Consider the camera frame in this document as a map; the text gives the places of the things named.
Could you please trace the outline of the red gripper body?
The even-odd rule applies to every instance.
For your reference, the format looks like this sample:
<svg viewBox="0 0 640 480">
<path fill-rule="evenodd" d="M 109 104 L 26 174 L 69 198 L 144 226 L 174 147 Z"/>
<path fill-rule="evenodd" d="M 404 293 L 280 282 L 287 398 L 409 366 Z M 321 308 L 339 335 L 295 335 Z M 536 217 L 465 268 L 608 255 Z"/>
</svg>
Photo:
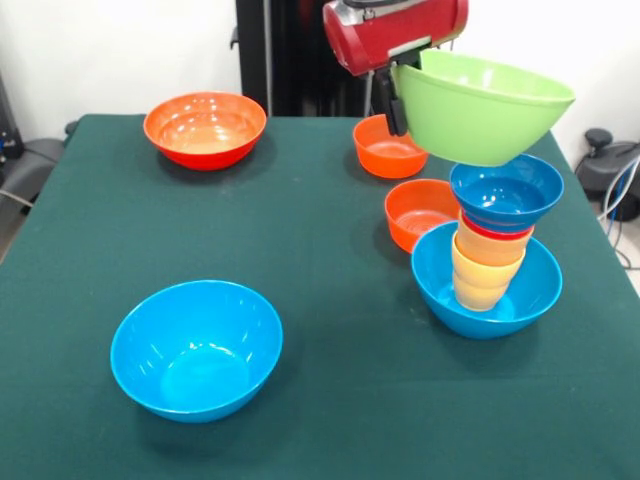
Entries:
<svg viewBox="0 0 640 480">
<path fill-rule="evenodd" d="M 354 76 L 387 67 L 400 53 L 457 38 L 467 0 L 330 1 L 324 29 L 338 63 Z"/>
</svg>

